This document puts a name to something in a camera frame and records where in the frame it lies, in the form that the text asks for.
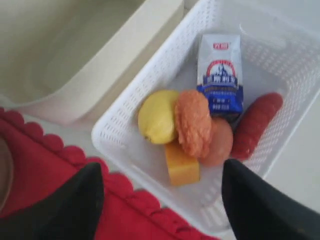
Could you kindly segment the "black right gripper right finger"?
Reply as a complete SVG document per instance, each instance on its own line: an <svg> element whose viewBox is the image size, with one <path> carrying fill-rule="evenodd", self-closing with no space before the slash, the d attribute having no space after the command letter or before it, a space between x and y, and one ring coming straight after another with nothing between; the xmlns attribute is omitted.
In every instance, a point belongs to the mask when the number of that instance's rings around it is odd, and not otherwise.
<svg viewBox="0 0 320 240"><path fill-rule="evenodd" d="M320 215L236 159L223 164L223 206L238 240L318 240Z"/></svg>

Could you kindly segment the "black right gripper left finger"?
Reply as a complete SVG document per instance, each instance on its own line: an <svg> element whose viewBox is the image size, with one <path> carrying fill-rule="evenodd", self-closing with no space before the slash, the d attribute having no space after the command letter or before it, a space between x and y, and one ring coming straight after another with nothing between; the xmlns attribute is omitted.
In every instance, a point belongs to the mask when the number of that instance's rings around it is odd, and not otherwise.
<svg viewBox="0 0 320 240"><path fill-rule="evenodd" d="M2 240L93 240L102 214L99 163L88 163L53 194L1 218Z"/></svg>

